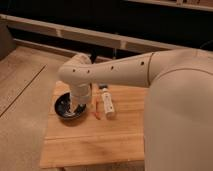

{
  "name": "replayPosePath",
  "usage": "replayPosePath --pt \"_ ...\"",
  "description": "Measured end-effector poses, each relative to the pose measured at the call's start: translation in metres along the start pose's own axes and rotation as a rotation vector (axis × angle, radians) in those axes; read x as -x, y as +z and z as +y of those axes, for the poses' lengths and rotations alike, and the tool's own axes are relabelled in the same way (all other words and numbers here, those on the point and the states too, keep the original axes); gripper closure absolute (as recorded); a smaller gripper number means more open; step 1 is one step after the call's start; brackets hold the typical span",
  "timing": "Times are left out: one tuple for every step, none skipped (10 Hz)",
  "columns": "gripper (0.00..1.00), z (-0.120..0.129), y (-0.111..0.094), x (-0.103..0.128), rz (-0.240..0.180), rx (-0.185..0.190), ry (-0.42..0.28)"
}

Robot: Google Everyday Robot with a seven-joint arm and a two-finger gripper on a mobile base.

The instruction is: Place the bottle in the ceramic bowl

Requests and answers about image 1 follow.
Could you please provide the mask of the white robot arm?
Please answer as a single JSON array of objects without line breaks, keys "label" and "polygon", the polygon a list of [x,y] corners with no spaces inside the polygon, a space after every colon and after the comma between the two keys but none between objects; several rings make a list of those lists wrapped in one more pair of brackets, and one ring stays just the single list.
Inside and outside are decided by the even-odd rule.
[{"label": "white robot arm", "polygon": [[213,171],[213,52],[176,49],[93,64],[77,54],[59,69],[72,98],[90,99],[89,85],[146,87],[146,171]]}]

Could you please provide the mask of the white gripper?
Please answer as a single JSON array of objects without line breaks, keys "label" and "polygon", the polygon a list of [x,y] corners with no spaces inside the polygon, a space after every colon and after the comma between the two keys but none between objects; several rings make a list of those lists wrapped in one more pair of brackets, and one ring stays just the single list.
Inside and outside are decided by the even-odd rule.
[{"label": "white gripper", "polygon": [[87,104],[91,101],[91,87],[89,84],[70,85],[69,88],[72,104]]}]

